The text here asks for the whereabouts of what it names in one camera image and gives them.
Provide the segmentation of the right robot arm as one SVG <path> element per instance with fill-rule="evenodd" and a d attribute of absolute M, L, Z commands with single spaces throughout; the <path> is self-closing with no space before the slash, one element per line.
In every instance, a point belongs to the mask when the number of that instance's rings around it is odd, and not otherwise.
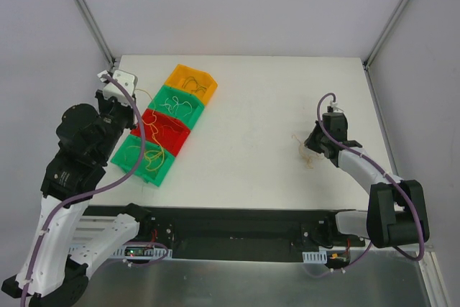
<path fill-rule="evenodd" d="M 304 142 L 349 174 L 369 196 L 366 211 L 338 212 L 335 221 L 324 226 L 324 239 L 337 246 L 356 235 L 378 248 L 418 244 L 424 249 L 430 232 L 422 185 L 385 172 L 357 141 L 347 139 L 347 130 L 346 116 L 329 111 Z"/>

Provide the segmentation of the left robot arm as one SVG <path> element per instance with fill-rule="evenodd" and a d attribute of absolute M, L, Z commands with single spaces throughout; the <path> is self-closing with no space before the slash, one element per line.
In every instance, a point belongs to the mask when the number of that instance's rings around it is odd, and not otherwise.
<path fill-rule="evenodd" d="M 94 272 L 113 252 L 152 233 L 150 213 L 125 206 L 98 236 L 74 254 L 69 253 L 78 222 L 92 199 L 92 191 L 125 129 L 134 128 L 135 101 L 96 92 L 98 107 L 78 104 L 62 116 L 56 133 L 59 150 L 46 168 L 41 212 L 32 246 L 21 271 L 6 279 L 2 291 L 21 306 L 73 306 Z"/>

